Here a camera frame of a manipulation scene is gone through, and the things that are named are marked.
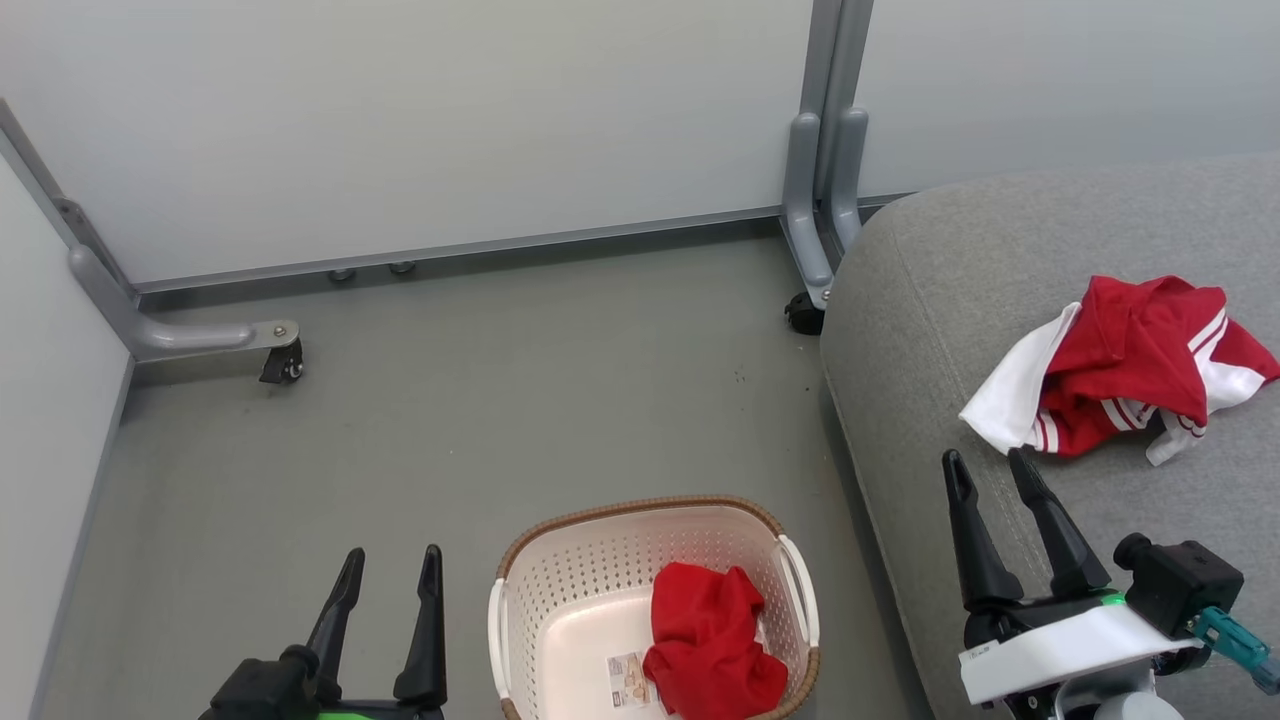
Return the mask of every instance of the red and white jacket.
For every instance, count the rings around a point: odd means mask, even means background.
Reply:
[[[1210,414],[1253,397],[1280,364],[1226,316],[1226,293],[1176,277],[1097,275],[1080,302],[1020,340],[960,419],[996,450],[1080,455],[1158,413],[1160,465],[1204,437]]]

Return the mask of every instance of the clothing label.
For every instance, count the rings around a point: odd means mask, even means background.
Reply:
[[[644,676],[644,653],[628,652],[611,657],[609,692],[613,707],[648,707],[658,701],[658,688]]]

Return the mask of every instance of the gray floor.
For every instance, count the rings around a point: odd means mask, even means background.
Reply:
[[[246,657],[302,642],[353,546],[347,697],[387,697],[422,548],[444,548],[456,719],[500,717],[485,605],[526,528],[640,497],[759,501],[822,610],[822,719],[928,716],[773,223],[184,293],[186,320],[288,316],[306,378],[140,374],[44,717],[195,717]]]

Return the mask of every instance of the gray metal leg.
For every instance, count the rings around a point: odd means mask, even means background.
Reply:
[[[863,167],[863,145],[867,141],[867,110],[849,108],[840,114],[831,169],[829,224],[840,240],[841,252],[849,252],[863,222],[858,217],[858,176]]]
[[[93,229],[93,224],[88,222],[88,215],[81,209],[81,206],[72,199],[63,195],[63,188],[58,186],[58,181],[54,179],[54,174],[49,172],[49,167],[45,161],[40,159],[40,154],[36,152],[36,146],[31,143],[31,138],[18,124],[18,118],[14,117],[13,110],[9,109],[9,104],[0,97],[0,133],[4,133],[9,142],[13,145],[13,151],[18,154],[18,161],[27,167],[31,172],[31,177],[40,186],[40,190],[49,197],[54,204],[54,208],[61,215],[63,220],[67,223],[67,228],[70,229],[72,236],[79,241],[81,245],[87,246],[90,250],[97,255],[99,260],[106,265],[111,277],[115,278],[116,284],[120,290],[133,297],[133,286],[129,284],[129,278],[124,275],[124,270],[111,256],[111,251],[108,250],[106,243]]]
[[[782,229],[813,306],[826,310],[831,291],[831,263],[827,261],[813,217],[819,127],[820,120],[814,113],[801,113],[791,122],[787,170],[782,184]]]
[[[88,247],[72,247],[68,264],[84,293],[97,305],[138,363],[284,347],[298,340],[298,324],[293,320],[225,325],[160,323],[147,318],[133,305]]]

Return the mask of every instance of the tag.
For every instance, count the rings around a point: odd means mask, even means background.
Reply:
[[[982,657],[983,655],[987,655],[992,650],[996,650],[996,647],[998,647],[998,646],[1000,646],[1000,641],[991,641],[989,643],[979,644],[978,647],[975,647],[973,650],[966,650],[966,651],[964,651],[964,652],[960,653],[960,665],[968,665],[968,664],[973,662],[974,660]]]
[[[608,660],[614,710],[648,707],[658,702],[658,688],[644,676],[644,653],[628,652]]]

